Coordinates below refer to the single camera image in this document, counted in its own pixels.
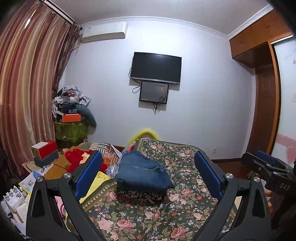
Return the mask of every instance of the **metal screw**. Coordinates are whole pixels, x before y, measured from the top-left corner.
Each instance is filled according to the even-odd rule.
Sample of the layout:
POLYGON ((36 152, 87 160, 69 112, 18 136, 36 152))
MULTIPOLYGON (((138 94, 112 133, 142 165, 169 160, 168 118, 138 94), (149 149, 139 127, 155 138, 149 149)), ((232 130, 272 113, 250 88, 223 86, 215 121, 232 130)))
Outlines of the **metal screw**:
POLYGON ((231 173, 226 173, 225 176, 226 176, 226 178, 228 178, 228 179, 233 178, 233 174, 231 174, 231 173))
POLYGON ((41 182, 41 181, 43 181, 43 177, 37 177, 37 182, 41 182))
POLYGON ((70 178, 70 177, 71 177, 71 173, 66 172, 66 173, 64 174, 64 178, 68 179, 68 178, 70 178))
POLYGON ((254 181, 258 183, 258 182, 260 182, 260 178, 259 177, 254 177, 254 181))

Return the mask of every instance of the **striped curtain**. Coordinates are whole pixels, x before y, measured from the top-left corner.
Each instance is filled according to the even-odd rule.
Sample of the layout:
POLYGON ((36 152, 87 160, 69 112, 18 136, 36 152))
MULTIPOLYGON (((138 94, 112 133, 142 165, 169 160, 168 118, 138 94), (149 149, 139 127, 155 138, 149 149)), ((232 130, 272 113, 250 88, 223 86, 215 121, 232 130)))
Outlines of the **striped curtain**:
POLYGON ((42 2, 27 0, 0 36, 1 139, 18 175, 33 160, 32 145, 54 140, 52 87, 69 29, 42 2))

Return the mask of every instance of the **small monitor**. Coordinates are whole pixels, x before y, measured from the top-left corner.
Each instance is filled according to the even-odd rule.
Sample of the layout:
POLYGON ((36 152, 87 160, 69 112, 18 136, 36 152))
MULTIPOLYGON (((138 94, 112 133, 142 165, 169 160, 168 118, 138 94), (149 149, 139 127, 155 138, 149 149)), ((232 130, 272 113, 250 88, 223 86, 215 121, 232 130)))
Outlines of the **small monitor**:
POLYGON ((140 101, 166 104, 168 101, 168 84, 142 81, 140 101))

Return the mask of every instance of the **air conditioner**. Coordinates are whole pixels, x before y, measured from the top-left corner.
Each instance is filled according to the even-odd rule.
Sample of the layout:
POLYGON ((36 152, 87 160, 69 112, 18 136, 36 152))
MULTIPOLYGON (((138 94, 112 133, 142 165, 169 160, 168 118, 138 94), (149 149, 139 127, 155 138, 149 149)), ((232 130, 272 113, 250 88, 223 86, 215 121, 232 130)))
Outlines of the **air conditioner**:
POLYGON ((84 30, 82 43, 109 39, 124 39, 128 25, 126 22, 103 23, 90 26, 84 30))

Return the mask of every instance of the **ceiling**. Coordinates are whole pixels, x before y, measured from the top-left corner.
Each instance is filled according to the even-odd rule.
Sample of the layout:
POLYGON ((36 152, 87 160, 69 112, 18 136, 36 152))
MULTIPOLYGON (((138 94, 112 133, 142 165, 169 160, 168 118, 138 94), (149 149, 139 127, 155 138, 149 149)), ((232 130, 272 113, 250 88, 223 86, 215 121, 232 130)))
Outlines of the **ceiling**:
POLYGON ((152 16, 196 23, 229 35, 267 6, 266 0, 53 0, 81 23, 152 16))

